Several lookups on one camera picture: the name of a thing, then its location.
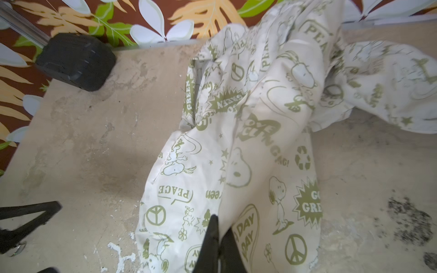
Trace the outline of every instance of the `black mold stain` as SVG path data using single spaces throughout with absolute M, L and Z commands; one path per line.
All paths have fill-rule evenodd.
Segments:
M 423 261 L 431 270 L 437 270 L 437 254 L 425 252 L 423 254 Z
M 398 224 L 394 240 L 400 240 L 407 245 L 423 246 L 432 239 L 431 216 L 416 209 L 408 197 L 404 198 L 404 202 L 390 198 L 387 212 Z

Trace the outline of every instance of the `woodstock cartoon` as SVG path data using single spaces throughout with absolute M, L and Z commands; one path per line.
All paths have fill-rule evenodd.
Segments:
M 194 148 L 191 151 L 180 151 L 181 147 L 183 147 L 186 143 L 192 144 Z M 176 144 L 173 145 L 171 148 L 170 154 L 167 157 L 167 160 L 165 162 L 166 167 L 162 170 L 161 174 L 163 175 L 172 175 L 172 174 L 179 174 L 179 173 L 187 173 L 192 174 L 194 170 L 196 169 L 196 166 L 191 168 L 185 168 L 185 165 L 182 163 L 182 161 L 186 161 L 186 156 L 181 156 L 184 152 L 187 154 L 196 154 L 201 150 L 201 146 L 199 142 L 195 141 L 194 139 L 182 135 L 179 137 L 179 140 L 176 141 Z
M 244 161 L 240 148 L 235 148 L 232 151 L 228 171 L 231 175 L 231 178 L 227 183 L 228 185 L 240 188 L 249 184 L 250 178 L 252 177 L 252 170 Z
M 158 232 L 154 232 L 154 234 L 153 239 L 158 241 L 156 254 L 149 253 L 150 241 L 146 239 L 142 256 L 146 259 L 146 265 L 149 266 L 151 273 L 165 273 L 168 269 L 169 262 L 167 259 L 162 259 L 161 255 L 165 248 L 169 246 L 167 243 L 173 243 L 174 241 L 168 235 Z
M 193 214 L 191 214 L 193 211 L 193 208 L 185 206 L 185 216 L 182 218 L 184 222 L 182 223 L 182 228 L 179 231 L 179 239 L 181 241 L 187 239 L 187 230 L 185 228 L 193 225 L 193 222 L 195 220 L 195 217 L 193 216 Z
M 285 194 L 287 192 L 287 188 L 285 184 L 279 181 L 276 177 L 272 176 L 269 180 L 269 199 L 272 204 L 277 203 L 277 223 L 279 224 L 276 231 L 273 232 L 273 235 L 278 234 L 279 232 L 285 230 L 288 226 L 294 224 L 292 221 L 288 221 L 284 219 L 285 212 L 284 207 L 281 204 L 281 200 L 284 199 Z

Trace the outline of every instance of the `star print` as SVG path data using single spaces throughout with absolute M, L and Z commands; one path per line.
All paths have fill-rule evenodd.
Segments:
M 407 126 L 408 124 L 413 123 L 413 122 L 411 121 L 412 118 L 413 118 L 413 117 L 403 117 L 401 122 L 402 122 L 405 126 Z
M 228 158 L 228 155 L 229 155 L 228 149 L 226 149 L 224 151 L 222 150 L 222 157 Z

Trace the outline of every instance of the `white paint splatter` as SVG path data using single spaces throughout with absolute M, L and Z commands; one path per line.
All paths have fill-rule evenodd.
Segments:
M 309 269 L 313 269 L 319 262 L 319 257 L 317 256 L 312 262 L 309 263 Z
M 118 264 L 117 264 L 117 271 L 115 273 L 120 273 L 125 271 L 125 260 L 131 260 L 132 262 L 135 261 L 135 253 L 132 253 L 129 256 L 121 256 L 121 248 L 119 245 L 116 245 L 112 242 L 108 244 L 108 248 L 111 248 L 118 253 Z

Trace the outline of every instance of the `green leaf pattern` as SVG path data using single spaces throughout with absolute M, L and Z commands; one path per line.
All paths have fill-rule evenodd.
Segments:
M 33 42 L 29 41 L 29 39 L 27 39 L 26 37 L 24 37 L 22 35 L 20 35 L 20 37 L 18 38 L 18 40 L 14 44 L 14 47 L 20 47 L 20 46 L 34 46 L 35 47 L 36 51 L 35 51 L 35 54 L 33 55 L 33 58 L 32 58 L 33 62 L 35 62 L 36 57 L 38 57 L 38 55 L 40 55 L 42 52 L 42 48 L 40 48 L 39 46 L 37 46 Z
M 89 27 L 89 34 L 101 37 L 106 33 L 108 41 L 113 47 L 119 46 L 120 41 L 124 46 L 135 45 L 135 43 L 127 37 L 132 25 L 120 22 L 109 23 L 108 21 L 111 20 L 113 16 L 114 4 L 112 2 L 98 5 L 93 20 L 102 25 L 98 27 Z
M 238 10 L 238 14 L 245 17 L 253 17 L 268 9 L 274 0 L 247 0 L 242 8 Z

